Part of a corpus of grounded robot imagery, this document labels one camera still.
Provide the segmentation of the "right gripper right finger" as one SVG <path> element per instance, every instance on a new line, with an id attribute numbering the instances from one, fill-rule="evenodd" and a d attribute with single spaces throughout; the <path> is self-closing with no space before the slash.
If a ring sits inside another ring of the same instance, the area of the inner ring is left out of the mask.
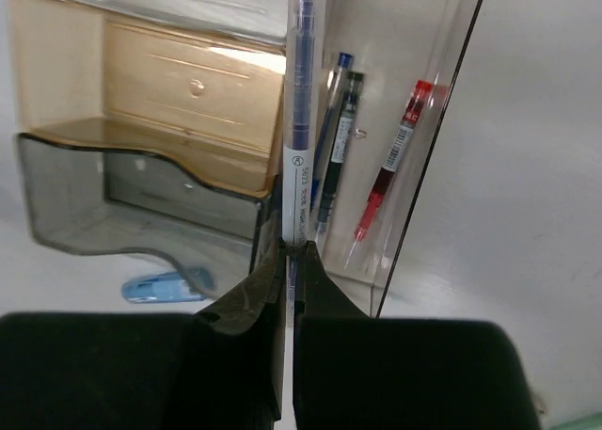
<path id="1" fill-rule="evenodd" d="M 371 318 L 296 254 L 293 409 L 300 429 L 536 429 L 520 357 L 491 322 Z"/>

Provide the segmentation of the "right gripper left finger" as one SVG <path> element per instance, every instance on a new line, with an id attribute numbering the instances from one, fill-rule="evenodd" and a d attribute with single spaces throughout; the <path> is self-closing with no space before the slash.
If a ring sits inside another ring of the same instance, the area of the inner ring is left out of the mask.
<path id="1" fill-rule="evenodd" d="M 185 313 L 1 320 L 5 429 L 270 429 L 282 414 L 285 250 Z"/>

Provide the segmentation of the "red gel pen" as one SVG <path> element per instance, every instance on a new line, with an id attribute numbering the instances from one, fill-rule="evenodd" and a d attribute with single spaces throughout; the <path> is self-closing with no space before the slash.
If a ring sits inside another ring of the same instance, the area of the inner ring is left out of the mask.
<path id="1" fill-rule="evenodd" d="M 369 229 L 380 211 L 389 186 L 399 168 L 405 149 L 419 122 L 422 109 L 431 96 L 433 87 L 432 83 L 424 80 L 419 80 L 414 86 L 399 121 L 396 135 L 387 150 L 387 155 L 372 185 L 361 218 L 356 225 L 353 244 L 344 263 L 345 268 L 357 263 L 359 256 L 358 247 L 368 235 Z"/>

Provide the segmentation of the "black gel pen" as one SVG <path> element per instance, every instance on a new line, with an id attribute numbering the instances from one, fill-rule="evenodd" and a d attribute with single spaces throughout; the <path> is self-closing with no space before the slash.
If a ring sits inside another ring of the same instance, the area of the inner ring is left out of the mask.
<path id="1" fill-rule="evenodd" d="M 323 180 L 322 194 L 316 219 L 316 237 L 324 237 L 328 220 L 339 187 L 342 166 L 344 164 L 349 138 L 356 123 L 359 95 L 364 83 L 362 72 L 348 72 L 348 87 L 341 98 L 337 127 L 328 157 L 327 169 Z"/>

